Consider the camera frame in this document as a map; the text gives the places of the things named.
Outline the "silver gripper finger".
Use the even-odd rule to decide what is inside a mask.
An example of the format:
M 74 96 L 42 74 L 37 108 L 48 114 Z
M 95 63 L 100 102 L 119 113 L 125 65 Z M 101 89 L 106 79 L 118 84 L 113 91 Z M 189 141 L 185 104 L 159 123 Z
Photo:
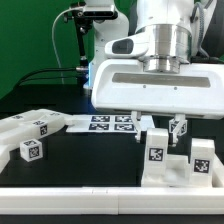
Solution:
M 178 138 L 186 133 L 186 119 L 184 114 L 176 114 L 169 121 L 169 145 L 175 147 Z
M 131 112 L 131 120 L 136 129 L 135 139 L 138 143 L 141 143 L 142 142 L 142 128 L 140 125 L 141 113 L 139 111 L 132 111 Z

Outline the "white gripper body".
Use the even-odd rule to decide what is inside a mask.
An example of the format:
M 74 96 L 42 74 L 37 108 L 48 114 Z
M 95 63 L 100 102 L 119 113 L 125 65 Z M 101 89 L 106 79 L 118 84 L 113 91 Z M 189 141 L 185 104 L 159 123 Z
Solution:
M 224 65 L 183 65 L 178 74 L 168 74 L 145 72 L 137 60 L 110 59 L 98 68 L 92 104 L 98 110 L 221 119 Z

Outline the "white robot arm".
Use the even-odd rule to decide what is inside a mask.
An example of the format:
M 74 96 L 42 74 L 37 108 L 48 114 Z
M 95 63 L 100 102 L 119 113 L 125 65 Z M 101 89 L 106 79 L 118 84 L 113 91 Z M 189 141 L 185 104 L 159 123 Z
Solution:
M 169 116 L 170 143 L 189 118 L 224 118 L 224 65 L 202 42 L 217 0 L 138 0 L 131 36 L 104 47 L 92 89 L 98 110 Z

